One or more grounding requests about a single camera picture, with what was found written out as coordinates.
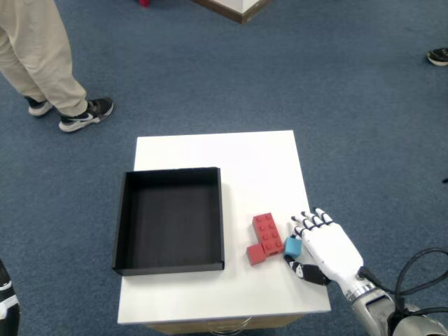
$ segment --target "beige pants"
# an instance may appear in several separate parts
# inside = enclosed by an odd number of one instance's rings
[[[48,100],[64,115],[87,108],[54,0],[0,0],[0,71],[22,95]]]

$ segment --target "black cable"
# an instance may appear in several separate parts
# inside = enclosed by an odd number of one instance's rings
[[[448,250],[445,248],[439,248],[439,247],[431,247],[426,248],[412,256],[407,262],[406,265],[402,268],[397,283],[395,285],[395,290],[391,290],[390,288],[387,288],[381,284],[381,282],[373,275],[373,273],[366,267],[362,266],[358,271],[358,276],[362,278],[366,278],[370,282],[372,282],[376,287],[382,289],[383,291],[386,291],[390,294],[395,295],[395,311],[400,313],[408,313],[410,315],[424,315],[424,314],[432,314],[432,313],[447,313],[448,307],[433,307],[433,308],[425,308],[421,309],[419,311],[407,311],[405,308],[405,299],[404,296],[413,294],[418,291],[422,291],[423,289],[429,288],[431,286],[434,286],[435,284],[438,284],[439,282],[445,280],[448,278],[448,269],[446,272],[444,272],[442,275],[438,276],[434,280],[428,281],[426,283],[423,283],[421,285],[415,286],[411,289],[407,290],[401,290],[401,285],[403,282],[403,279],[405,278],[405,275],[409,268],[422,256],[430,253],[443,253],[446,256],[448,256]]]

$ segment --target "black sneaker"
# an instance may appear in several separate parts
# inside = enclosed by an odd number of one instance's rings
[[[48,100],[38,102],[31,97],[25,97],[25,99],[29,105],[28,112],[34,117],[41,117],[53,108],[53,105]]]
[[[75,132],[91,123],[99,123],[105,117],[112,113],[113,101],[111,98],[101,98],[89,100],[87,102],[87,110],[76,117],[61,115],[59,128],[63,132]]]
[[[448,48],[441,48],[429,51],[426,53],[428,61],[437,65],[438,67],[444,67],[448,65]]]

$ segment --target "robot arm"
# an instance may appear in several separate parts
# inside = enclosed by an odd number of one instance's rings
[[[316,209],[316,213],[304,211],[292,219],[298,223],[295,234],[302,238],[322,275],[319,276],[311,265],[302,265],[286,256],[287,263],[304,280],[308,277],[326,284],[324,278],[328,278],[337,282],[370,336],[448,336],[442,324],[424,315],[413,315],[412,312],[418,311],[415,306],[406,305],[397,312],[399,305],[386,291],[359,275],[364,268],[360,253],[328,214]]]
[[[0,336],[16,336],[20,308],[9,275],[0,260]]]

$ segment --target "blue lego brick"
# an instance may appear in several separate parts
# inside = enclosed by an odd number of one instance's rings
[[[302,252],[302,241],[296,238],[288,237],[285,241],[285,255],[296,258]]]

